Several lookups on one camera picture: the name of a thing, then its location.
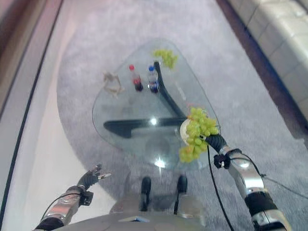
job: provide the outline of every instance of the glass table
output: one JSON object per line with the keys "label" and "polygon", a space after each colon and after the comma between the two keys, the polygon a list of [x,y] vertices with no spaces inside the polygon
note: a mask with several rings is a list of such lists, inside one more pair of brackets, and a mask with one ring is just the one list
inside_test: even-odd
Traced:
{"label": "glass table", "polygon": [[[178,59],[173,69],[154,57],[155,50],[171,50]],[[136,91],[129,65],[140,74],[142,91]],[[158,93],[148,84],[148,67],[158,73]],[[200,159],[182,163],[179,149],[185,146],[180,126],[191,107],[202,107],[217,119],[199,81],[177,47],[170,41],[154,39],[130,55],[117,69],[124,91],[117,97],[102,89],[93,106],[93,123],[100,136],[125,153],[166,169],[197,170],[208,165],[206,153]]]}

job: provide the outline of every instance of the gray carpet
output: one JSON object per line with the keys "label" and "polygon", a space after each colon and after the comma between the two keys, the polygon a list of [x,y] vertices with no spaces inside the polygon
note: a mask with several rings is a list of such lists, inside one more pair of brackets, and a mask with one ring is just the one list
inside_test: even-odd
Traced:
{"label": "gray carpet", "polygon": [[[214,0],[105,0],[80,25],[63,56],[58,80],[61,122],[86,168],[101,162],[113,176],[102,187],[114,198],[138,192],[142,176],[153,195],[174,192],[180,172],[134,159],[103,141],[92,123],[92,107],[105,70],[113,71],[140,45],[166,38],[180,49],[199,78],[232,147],[249,154],[262,173],[294,190],[308,192],[307,149],[292,137],[244,49]],[[226,230],[208,168],[186,172],[189,194],[207,211],[208,230]],[[253,230],[236,186],[214,169],[218,190],[236,230]],[[308,225],[308,201],[266,181],[294,230]]]}

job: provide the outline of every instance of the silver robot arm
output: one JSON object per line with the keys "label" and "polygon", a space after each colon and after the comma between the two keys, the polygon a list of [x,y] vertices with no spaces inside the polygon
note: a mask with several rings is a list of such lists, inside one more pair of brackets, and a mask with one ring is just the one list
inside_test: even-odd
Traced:
{"label": "silver robot arm", "polygon": [[101,165],[95,166],[81,177],[77,185],[67,189],[60,196],[57,204],[43,215],[35,231],[54,230],[68,225],[81,205],[89,206],[93,198],[93,193],[87,191],[89,187],[97,183],[98,180],[110,176],[110,173],[101,175],[100,170]]}
{"label": "silver robot arm", "polygon": [[214,157],[216,167],[224,167],[235,180],[240,195],[245,200],[256,230],[287,230],[291,225],[276,207],[262,177],[252,160],[241,150],[232,150],[220,136],[205,139],[219,155]]}

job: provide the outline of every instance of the green grapes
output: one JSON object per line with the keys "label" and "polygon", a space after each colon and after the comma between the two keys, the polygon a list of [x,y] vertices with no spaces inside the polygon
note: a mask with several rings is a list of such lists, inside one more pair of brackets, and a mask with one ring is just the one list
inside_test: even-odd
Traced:
{"label": "green grapes", "polygon": [[199,159],[200,154],[207,150],[208,144],[200,139],[200,135],[208,137],[219,133],[216,120],[208,118],[204,109],[192,107],[190,112],[190,122],[186,127],[186,133],[189,135],[186,142],[189,145],[179,150],[180,161],[186,163]]}
{"label": "green grapes", "polygon": [[173,52],[171,50],[155,50],[153,52],[153,55],[155,57],[161,56],[163,59],[164,65],[171,70],[174,68],[174,64],[178,60],[178,56],[173,55]]}

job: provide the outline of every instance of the bottle label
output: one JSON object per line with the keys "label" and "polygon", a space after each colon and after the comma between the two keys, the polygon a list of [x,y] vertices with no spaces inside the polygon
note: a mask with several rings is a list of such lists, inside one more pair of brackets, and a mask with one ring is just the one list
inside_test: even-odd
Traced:
{"label": "bottle label", "polygon": [[139,78],[134,78],[134,79],[133,79],[133,83],[134,83],[134,84],[140,84],[140,83],[141,83],[140,77],[139,77]]}
{"label": "bottle label", "polygon": [[158,88],[157,88],[157,82],[149,82],[150,85],[150,90],[151,92],[157,93],[158,92]]}

